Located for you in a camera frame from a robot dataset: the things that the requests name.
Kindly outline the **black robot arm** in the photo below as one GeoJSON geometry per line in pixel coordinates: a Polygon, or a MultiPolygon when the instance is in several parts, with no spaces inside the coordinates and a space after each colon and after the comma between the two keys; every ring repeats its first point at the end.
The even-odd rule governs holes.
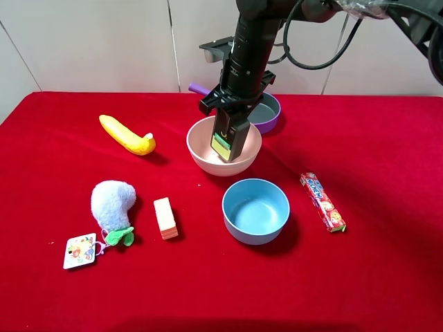
{"type": "Polygon", "coordinates": [[[199,103],[205,115],[213,109],[242,118],[252,112],[275,80],[266,66],[272,63],[269,57],[279,30],[283,32],[280,46],[284,53],[277,61],[287,59],[299,68],[317,71],[343,55],[366,17],[392,19],[428,60],[435,79],[442,81],[441,1],[237,1],[236,5],[239,18],[235,34],[200,45],[207,62],[223,63],[219,84],[199,103]],[[324,23],[340,11],[355,15],[357,21],[337,54],[319,65],[296,61],[287,41],[291,22],[324,23]]]}

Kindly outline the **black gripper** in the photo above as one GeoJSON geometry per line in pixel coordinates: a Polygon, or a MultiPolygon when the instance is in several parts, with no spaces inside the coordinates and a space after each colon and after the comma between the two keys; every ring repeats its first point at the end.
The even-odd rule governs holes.
{"type": "Polygon", "coordinates": [[[200,112],[207,116],[217,109],[236,120],[248,118],[265,88],[275,80],[275,74],[266,70],[267,62],[258,58],[223,60],[219,84],[200,100],[200,112]]]}

